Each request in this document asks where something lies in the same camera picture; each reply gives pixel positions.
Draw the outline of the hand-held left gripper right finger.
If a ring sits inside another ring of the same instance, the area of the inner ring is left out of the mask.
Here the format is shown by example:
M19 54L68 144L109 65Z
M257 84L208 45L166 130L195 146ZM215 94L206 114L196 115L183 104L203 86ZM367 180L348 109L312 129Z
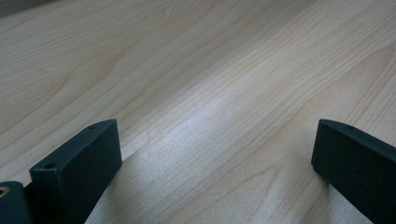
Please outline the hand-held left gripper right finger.
M396 147L342 122L318 122L311 164L374 224L396 224Z

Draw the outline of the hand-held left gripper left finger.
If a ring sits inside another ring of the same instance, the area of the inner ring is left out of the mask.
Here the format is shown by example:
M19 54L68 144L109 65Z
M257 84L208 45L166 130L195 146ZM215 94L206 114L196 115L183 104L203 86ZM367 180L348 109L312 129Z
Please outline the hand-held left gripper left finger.
M83 129L30 169L35 223L84 224L121 165L114 119Z

